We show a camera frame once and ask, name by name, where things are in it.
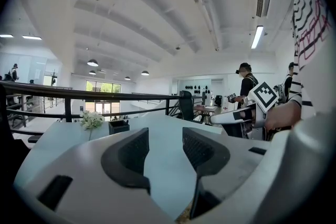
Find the black t-shirt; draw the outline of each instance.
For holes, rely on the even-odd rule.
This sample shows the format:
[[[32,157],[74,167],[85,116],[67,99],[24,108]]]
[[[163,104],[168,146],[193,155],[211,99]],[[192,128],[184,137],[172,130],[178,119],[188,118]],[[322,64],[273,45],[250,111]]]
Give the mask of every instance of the black t-shirt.
[[[247,74],[246,77],[242,80],[240,96],[248,96],[250,90],[252,90],[257,84],[258,80],[252,75],[252,73]],[[238,103],[238,109],[240,109],[241,106],[242,104]]]
[[[285,80],[285,96],[287,97],[287,100],[288,100],[288,94],[289,94],[289,89],[291,85],[292,85],[292,77],[291,75],[288,75]]]

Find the table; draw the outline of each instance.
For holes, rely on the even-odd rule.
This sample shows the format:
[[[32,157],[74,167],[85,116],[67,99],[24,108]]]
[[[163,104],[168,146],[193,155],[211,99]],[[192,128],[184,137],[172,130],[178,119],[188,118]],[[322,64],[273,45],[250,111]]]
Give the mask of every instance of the table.
[[[182,128],[195,127],[221,135],[222,129],[148,114],[129,119],[130,130],[149,128],[150,151],[144,164],[144,176],[151,183],[151,197],[173,220],[194,196],[196,173],[183,152]],[[108,123],[92,133],[91,139],[109,135]],[[89,139],[79,123],[55,122],[38,140],[20,167],[14,185],[25,188],[46,165],[71,147]]]
[[[194,110],[196,110],[198,113],[203,112],[202,117],[201,117],[201,122],[205,120],[205,123],[208,123],[208,124],[209,124],[210,113],[214,113],[217,110],[217,108],[218,107],[216,106],[203,106],[203,105],[194,106]]]

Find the black box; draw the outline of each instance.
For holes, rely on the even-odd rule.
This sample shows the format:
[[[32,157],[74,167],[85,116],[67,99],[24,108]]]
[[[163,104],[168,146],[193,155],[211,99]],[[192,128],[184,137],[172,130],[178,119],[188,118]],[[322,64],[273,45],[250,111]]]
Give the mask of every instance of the black box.
[[[121,132],[126,132],[130,130],[130,125],[128,121],[110,121],[109,122],[109,133],[116,134]]]

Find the person wearing vr headset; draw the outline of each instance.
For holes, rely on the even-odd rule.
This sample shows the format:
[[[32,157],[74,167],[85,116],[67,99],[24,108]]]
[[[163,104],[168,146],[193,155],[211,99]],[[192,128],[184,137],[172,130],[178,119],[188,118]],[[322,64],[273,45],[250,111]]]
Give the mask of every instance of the person wearing vr headset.
[[[328,79],[334,76],[335,23],[325,0],[294,0],[292,29],[295,60],[289,101],[268,111],[268,130],[295,125],[336,105],[336,82]]]
[[[231,103],[239,102],[238,109],[240,109],[242,107],[242,104],[240,103],[241,100],[248,96],[250,90],[252,90],[258,84],[258,80],[252,75],[252,68],[246,62],[243,62],[240,65],[239,69],[236,70],[236,74],[243,78],[243,80],[240,89],[240,96],[233,98]]]

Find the tree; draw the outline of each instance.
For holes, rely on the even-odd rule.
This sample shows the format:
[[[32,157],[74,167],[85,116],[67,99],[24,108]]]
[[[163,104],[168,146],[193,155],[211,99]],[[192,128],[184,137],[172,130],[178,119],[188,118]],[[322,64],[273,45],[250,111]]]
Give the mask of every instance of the tree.
[[[86,82],[86,91],[88,91],[88,92],[93,91],[93,84],[90,81]]]
[[[121,92],[121,85],[113,84],[113,93],[120,93],[120,92]]]
[[[102,83],[100,92],[112,92],[112,84],[110,83]]]

